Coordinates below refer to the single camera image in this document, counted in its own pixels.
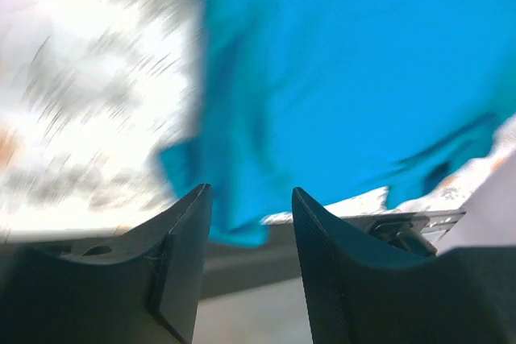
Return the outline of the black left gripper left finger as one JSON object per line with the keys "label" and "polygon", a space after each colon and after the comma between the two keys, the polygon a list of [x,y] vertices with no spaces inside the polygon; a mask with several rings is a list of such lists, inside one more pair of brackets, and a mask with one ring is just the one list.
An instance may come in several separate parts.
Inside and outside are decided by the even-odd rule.
{"label": "black left gripper left finger", "polygon": [[116,237],[2,246],[2,342],[191,342],[211,209],[201,184]]}

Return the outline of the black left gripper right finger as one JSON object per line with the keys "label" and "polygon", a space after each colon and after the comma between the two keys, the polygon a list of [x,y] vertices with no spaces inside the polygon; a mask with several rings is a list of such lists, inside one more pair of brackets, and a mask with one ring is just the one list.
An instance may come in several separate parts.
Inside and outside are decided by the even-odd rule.
{"label": "black left gripper right finger", "polygon": [[437,255],[397,215],[347,222],[299,188],[292,213],[314,342],[514,342],[513,247]]}

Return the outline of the blue t shirt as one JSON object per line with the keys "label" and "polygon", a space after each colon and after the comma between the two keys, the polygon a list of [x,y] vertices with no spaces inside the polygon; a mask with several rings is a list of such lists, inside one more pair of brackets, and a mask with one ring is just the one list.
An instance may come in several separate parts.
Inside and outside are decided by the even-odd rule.
{"label": "blue t shirt", "polygon": [[266,242],[301,187],[423,197],[515,112],[515,0],[204,0],[197,135],[161,153],[210,184],[210,240]]}

